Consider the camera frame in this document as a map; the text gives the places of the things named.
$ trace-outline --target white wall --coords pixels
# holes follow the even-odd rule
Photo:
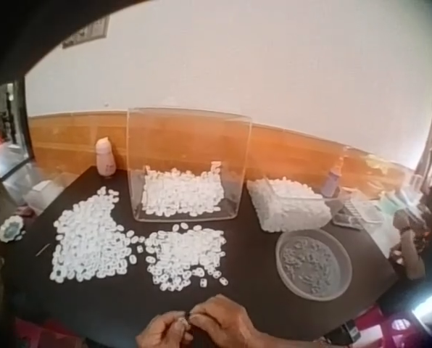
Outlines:
[[[28,114],[235,112],[415,167],[432,118],[432,3],[159,0],[28,73]]]

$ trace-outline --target wooden wainscoting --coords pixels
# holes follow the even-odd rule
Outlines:
[[[187,167],[201,170],[196,163],[230,159],[242,163],[246,152],[240,138],[246,137],[245,123],[210,120],[196,123],[194,115],[176,118],[139,117],[130,125],[129,142],[136,156],[130,166]],[[44,115],[29,119],[36,161],[41,167],[82,173],[95,165],[96,140],[108,136],[117,166],[127,169],[127,112],[76,112]],[[261,173],[271,178],[287,176],[310,185],[320,185],[343,153],[344,145],[280,128],[253,124],[249,137],[247,178]],[[182,154],[192,153],[192,160]],[[375,185],[399,187],[412,171],[384,160],[368,164],[367,152],[349,149],[343,167],[342,184],[370,192]]]

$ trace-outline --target small bottle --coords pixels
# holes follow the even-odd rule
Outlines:
[[[101,176],[106,178],[112,176],[116,172],[115,158],[112,153],[112,145],[108,138],[101,138],[95,145],[97,153],[97,170]]]
[[[321,194],[326,198],[331,198],[335,194],[335,191],[340,183],[341,178],[341,168],[344,166],[344,157],[340,156],[337,163],[331,168],[323,188],[321,189]]]

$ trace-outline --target doorway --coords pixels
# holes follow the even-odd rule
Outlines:
[[[24,80],[0,86],[0,180],[33,158]]]

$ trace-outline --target black table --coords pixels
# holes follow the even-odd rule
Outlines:
[[[22,241],[0,245],[0,250],[8,282],[35,297],[50,316],[68,329],[111,347],[134,347],[134,337],[156,314],[190,310],[219,293],[245,306],[261,331],[286,339],[316,339],[355,318],[396,280],[389,262],[366,232],[327,226],[325,229],[344,245],[352,260],[350,287],[330,302],[313,302],[292,294],[283,285],[275,265],[275,244],[280,234],[261,230],[244,189],[237,218],[202,223],[225,231],[226,257],[221,259],[220,269],[229,280],[226,287],[209,279],[205,289],[193,281],[181,292],[162,292],[146,271],[145,253],[138,256],[137,265],[129,266],[127,275],[82,283],[50,281],[51,255],[57,244],[53,222],[63,210],[89,198],[103,185],[120,192],[112,216],[126,231],[133,229],[143,236],[160,229],[170,231],[172,223],[139,223],[133,219],[125,171],[104,179],[91,167],[38,217]],[[47,243],[51,243],[50,247],[36,257]]]

